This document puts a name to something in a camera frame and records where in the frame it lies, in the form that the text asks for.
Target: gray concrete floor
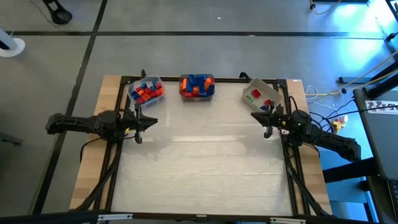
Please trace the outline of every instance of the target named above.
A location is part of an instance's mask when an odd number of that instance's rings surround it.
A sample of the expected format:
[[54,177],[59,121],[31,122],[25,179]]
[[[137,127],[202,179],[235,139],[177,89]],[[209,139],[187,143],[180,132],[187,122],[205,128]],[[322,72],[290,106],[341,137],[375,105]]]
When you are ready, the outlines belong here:
[[[41,1],[33,1],[49,18]],[[0,25],[16,31],[93,29],[101,0],[60,2],[74,16],[66,26],[54,28],[28,0],[0,0]],[[148,74],[171,76],[212,73],[237,77],[245,71],[252,77],[302,79],[305,86],[313,85],[319,92],[332,91],[339,86],[338,77],[362,75],[390,55],[382,39],[361,38],[369,32],[382,36],[375,15],[390,12],[382,5],[384,1],[375,2],[381,6],[340,4],[316,16],[308,10],[308,2],[301,0],[108,1],[100,31],[350,32],[357,38],[97,36],[80,90],[84,94],[78,96],[73,115],[93,114],[104,75],[138,75],[142,68]],[[330,6],[320,3],[317,10]],[[384,23],[396,26],[395,21]],[[54,140],[46,135],[44,126],[49,115],[65,111],[89,39],[66,35],[20,38],[26,41],[25,52],[16,58],[0,58],[0,131],[25,141],[19,147],[0,144],[0,216],[29,213]],[[369,76],[390,63],[392,60]],[[351,96],[351,92],[330,96],[319,103],[339,107]],[[309,107],[324,115],[332,112],[314,104]],[[354,103],[342,109],[350,110],[356,110]],[[353,136],[353,129],[360,131]],[[357,114],[349,116],[341,135],[357,138],[363,145],[363,157],[371,156]],[[67,134],[44,212],[68,210],[79,168],[78,151],[86,137]]]

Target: orange block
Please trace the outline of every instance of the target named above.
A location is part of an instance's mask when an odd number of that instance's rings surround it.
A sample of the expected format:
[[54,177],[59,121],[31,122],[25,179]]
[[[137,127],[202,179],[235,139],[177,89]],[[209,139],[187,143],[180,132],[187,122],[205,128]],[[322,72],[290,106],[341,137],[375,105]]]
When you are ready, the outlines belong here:
[[182,81],[182,91],[187,90],[187,78],[184,78]]
[[192,91],[192,93],[194,94],[194,95],[199,95],[199,88],[198,87],[193,87],[193,91]]
[[207,89],[209,89],[209,86],[211,85],[211,78],[207,78],[205,81],[205,90],[207,91]]
[[150,96],[149,96],[148,94],[145,93],[145,94],[142,96],[142,99],[144,99],[145,101],[147,101],[147,100],[150,99]]

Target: white plastic container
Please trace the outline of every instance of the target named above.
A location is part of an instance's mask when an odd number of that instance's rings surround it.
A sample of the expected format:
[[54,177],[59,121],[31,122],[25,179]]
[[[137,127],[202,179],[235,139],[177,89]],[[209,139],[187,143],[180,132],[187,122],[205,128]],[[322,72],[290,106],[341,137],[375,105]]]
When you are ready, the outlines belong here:
[[143,104],[141,104],[142,108],[145,108],[146,106],[150,106],[150,105],[154,105],[156,103],[158,103],[159,101],[163,100],[165,97],[165,93],[166,93],[166,89],[164,87],[164,84],[162,82],[162,80],[160,79],[160,77],[154,75],[154,76],[148,76],[143,78],[142,80],[138,80],[130,85],[127,86],[127,93],[130,97],[130,100],[132,103],[136,103],[136,100],[134,99],[134,97],[131,95],[131,93],[136,90],[136,88],[140,87],[143,83],[146,83],[148,87],[152,86],[152,81],[156,81],[157,83],[161,83],[162,84],[162,88],[164,89],[164,92],[158,96],[157,98],[154,98],[152,100],[149,100]]
[[[258,98],[252,95],[253,90],[258,90],[261,94]],[[242,100],[252,107],[256,112],[264,111],[260,107],[264,106],[266,100],[271,100],[275,103],[275,107],[282,102],[282,95],[271,88],[268,84],[259,78],[254,78],[243,89]]]

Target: blue block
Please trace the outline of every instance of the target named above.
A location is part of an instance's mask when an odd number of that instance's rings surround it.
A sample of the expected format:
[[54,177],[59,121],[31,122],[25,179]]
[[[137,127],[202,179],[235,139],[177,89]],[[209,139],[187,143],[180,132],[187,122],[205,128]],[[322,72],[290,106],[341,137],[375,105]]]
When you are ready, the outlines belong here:
[[190,82],[187,82],[187,90],[186,92],[191,93],[193,91],[193,86],[191,85]]
[[191,86],[198,85],[197,79],[195,78],[194,75],[188,75],[188,82],[191,84]]
[[199,83],[199,96],[207,96],[206,90],[205,90],[205,84]]
[[205,80],[206,80],[206,78],[205,78],[204,75],[197,75],[197,82],[198,82],[199,84],[204,83]]
[[210,85],[209,88],[207,89],[207,95],[211,96],[214,94],[214,85]]

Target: desk leg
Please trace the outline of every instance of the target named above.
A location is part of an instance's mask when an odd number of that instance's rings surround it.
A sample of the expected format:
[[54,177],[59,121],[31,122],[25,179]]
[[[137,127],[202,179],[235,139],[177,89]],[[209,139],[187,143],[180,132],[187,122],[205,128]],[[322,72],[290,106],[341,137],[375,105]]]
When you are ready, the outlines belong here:
[[17,145],[22,144],[22,140],[20,140],[18,138],[14,138],[14,137],[12,137],[8,134],[4,134],[4,133],[0,133],[0,141],[9,142],[9,143],[17,144]]
[[373,157],[323,171],[326,183],[378,174],[376,161]]

